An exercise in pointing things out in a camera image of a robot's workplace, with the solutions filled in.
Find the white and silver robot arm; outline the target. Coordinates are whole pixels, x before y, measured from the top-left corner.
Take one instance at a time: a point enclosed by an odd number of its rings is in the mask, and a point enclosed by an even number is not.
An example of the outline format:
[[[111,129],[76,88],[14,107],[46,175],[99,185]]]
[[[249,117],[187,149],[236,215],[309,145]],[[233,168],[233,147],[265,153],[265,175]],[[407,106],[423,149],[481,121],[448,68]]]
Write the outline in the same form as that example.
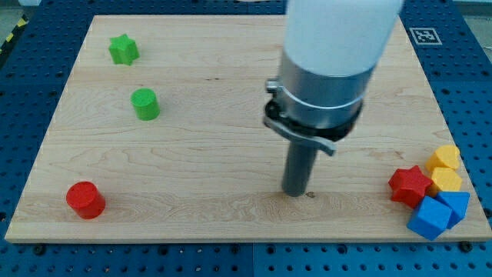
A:
[[[333,155],[361,111],[401,0],[290,0],[264,123],[292,145]]]

